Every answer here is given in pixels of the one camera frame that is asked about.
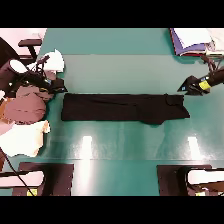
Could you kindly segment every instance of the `black folded cloth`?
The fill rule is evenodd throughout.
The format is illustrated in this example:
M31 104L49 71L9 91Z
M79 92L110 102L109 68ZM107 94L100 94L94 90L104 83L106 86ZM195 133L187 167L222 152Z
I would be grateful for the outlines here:
M162 124L189 118L183 95L70 94L64 96L62 121L141 121Z

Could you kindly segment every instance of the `green table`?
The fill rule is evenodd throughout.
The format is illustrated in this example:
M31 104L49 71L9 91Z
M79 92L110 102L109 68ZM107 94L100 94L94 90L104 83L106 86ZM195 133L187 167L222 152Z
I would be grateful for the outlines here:
M70 93L176 94L189 75L208 69L199 58L172 55L167 29L48 29L40 55L63 53ZM62 122L64 94L49 103L51 132L36 158L19 162L74 163L72 195L159 195L156 165L224 166L224 88L185 96L191 118L160 126L140 122ZM92 142L86 147L85 137ZM191 138L198 145L189 144ZM5 164L4 171L10 170ZM11 190L0 194L10 195Z

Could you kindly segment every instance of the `yellow sticker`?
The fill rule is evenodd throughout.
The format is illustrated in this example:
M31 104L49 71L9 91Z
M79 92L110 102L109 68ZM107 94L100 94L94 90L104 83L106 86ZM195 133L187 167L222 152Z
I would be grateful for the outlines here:
M196 196L205 196L205 192L198 192L198 193L195 193Z
M199 86L203 89L203 90L206 90L206 89L209 89L211 88L211 86L208 84L208 82L205 80L203 82L200 82L199 83Z
M30 189L34 196L37 196L37 189ZM33 196L30 191L27 191L27 196Z

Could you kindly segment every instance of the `pile of clothes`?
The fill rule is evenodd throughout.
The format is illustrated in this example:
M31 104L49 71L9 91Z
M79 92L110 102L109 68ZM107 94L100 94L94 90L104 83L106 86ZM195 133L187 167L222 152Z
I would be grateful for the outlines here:
M42 121L46 104L67 92L56 76L63 70L57 50L27 67L12 59L0 69L0 147L7 155L35 157L43 146L43 133L50 132L49 122Z

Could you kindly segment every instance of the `black cable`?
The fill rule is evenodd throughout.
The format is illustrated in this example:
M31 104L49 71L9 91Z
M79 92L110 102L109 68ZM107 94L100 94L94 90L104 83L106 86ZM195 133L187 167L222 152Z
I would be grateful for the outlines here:
M8 157L6 156L6 154L3 152L3 150L0 148L0 150L2 151L2 155L5 157L6 161L8 162L10 168L12 169L13 173L16 174L16 176L22 181L22 183L25 185L25 187L28 189L28 191L30 192L30 194L32 196L34 196L34 194L32 193L32 191L30 190L30 188L27 186L27 184L25 183L25 181L19 176L19 174L15 171L15 169L13 168L12 164L10 163Z

